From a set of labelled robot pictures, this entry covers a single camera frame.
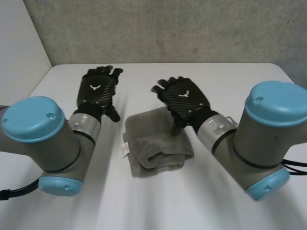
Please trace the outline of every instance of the black cable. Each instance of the black cable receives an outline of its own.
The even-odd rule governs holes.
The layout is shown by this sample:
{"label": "black cable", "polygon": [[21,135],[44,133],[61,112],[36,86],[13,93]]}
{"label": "black cable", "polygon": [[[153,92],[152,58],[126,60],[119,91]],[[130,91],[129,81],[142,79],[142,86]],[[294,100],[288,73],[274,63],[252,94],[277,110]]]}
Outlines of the black cable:
{"label": "black cable", "polygon": [[284,164],[290,164],[290,165],[293,165],[293,166],[299,166],[299,167],[307,167],[307,164],[306,164],[306,163],[301,163],[301,162],[296,162],[296,161],[290,161],[290,160],[286,160],[286,159],[283,159],[283,160],[282,160],[282,163],[284,163]]}
{"label": "black cable", "polygon": [[286,165],[286,164],[282,164],[284,167],[286,167],[287,169],[290,169],[290,170],[292,170],[292,171],[294,171],[294,172],[296,172],[296,173],[299,173],[299,174],[292,174],[293,172],[290,172],[290,174],[291,175],[307,175],[307,172],[305,172],[305,171],[301,171],[301,170],[298,170],[298,169],[294,169],[294,168],[292,168],[292,167],[290,167],[290,166],[288,166],[288,165]]}
{"label": "black cable", "polygon": [[19,189],[15,190],[6,189],[0,191],[0,200],[8,200],[12,197],[24,196],[33,192],[37,188],[38,188],[38,179],[30,183],[29,185]]}

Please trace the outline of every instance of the white wall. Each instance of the white wall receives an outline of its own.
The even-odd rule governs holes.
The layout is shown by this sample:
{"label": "white wall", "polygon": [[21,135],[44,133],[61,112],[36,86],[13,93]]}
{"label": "white wall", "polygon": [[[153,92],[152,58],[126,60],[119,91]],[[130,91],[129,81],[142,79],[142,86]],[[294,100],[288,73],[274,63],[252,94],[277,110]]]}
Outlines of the white wall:
{"label": "white wall", "polygon": [[22,0],[0,0],[0,105],[30,95],[51,64]]}

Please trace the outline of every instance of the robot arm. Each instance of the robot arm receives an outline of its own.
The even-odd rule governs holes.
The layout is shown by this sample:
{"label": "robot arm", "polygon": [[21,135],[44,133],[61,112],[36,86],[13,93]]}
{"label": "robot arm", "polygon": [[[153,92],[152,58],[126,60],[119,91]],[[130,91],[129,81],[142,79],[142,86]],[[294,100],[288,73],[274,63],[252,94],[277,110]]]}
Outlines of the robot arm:
{"label": "robot arm", "polygon": [[210,109],[207,98],[183,77],[158,81],[152,91],[174,117],[191,125],[200,141],[254,200],[262,200],[290,178],[281,165],[288,149],[307,142],[307,91],[276,81],[256,85],[235,124]]}
{"label": "robot arm", "polygon": [[11,107],[0,107],[0,151],[31,157],[44,171],[38,182],[44,192],[78,194],[98,138],[101,116],[120,120],[112,97],[122,69],[110,74],[111,70],[111,66],[98,67],[83,76],[78,109],[69,121],[47,97],[30,97]]}

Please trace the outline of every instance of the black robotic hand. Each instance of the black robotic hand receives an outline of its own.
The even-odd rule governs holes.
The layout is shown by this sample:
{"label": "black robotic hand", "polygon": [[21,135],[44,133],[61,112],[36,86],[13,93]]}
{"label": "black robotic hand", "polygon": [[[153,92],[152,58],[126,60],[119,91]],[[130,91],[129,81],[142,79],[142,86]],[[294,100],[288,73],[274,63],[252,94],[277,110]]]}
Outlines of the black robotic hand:
{"label": "black robotic hand", "polygon": [[158,84],[163,89],[155,85],[152,92],[167,105],[174,117],[175,127],[193,126],[197,132],[206,119],[218,114],[210,109],[208,99],[189,78],[171,77],[168,81],[159,80]]}
{"label": "black robotic hand", "polygon": [[77,99],[78,110],[75,113],[90,113],[99,121],[105,114],[114,122],[120,121],[112,97],[115,94],[118,77],[123,70],[114,69],[111,73],[112,69],[112,66],[101,66],[87,71],[82,77]]}

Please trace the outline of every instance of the towel tag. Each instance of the towel tag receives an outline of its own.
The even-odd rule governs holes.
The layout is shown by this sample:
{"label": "towel tag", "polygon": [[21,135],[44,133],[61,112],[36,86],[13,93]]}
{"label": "towel tag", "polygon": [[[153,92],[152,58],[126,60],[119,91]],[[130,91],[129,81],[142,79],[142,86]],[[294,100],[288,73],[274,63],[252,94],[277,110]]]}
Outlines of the towel tag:
{"label": "towel tag", "polygon": [[123,144],[123,155],[122,157],[124,158],[127,154],[129,153],[129,145],[128,142]]}

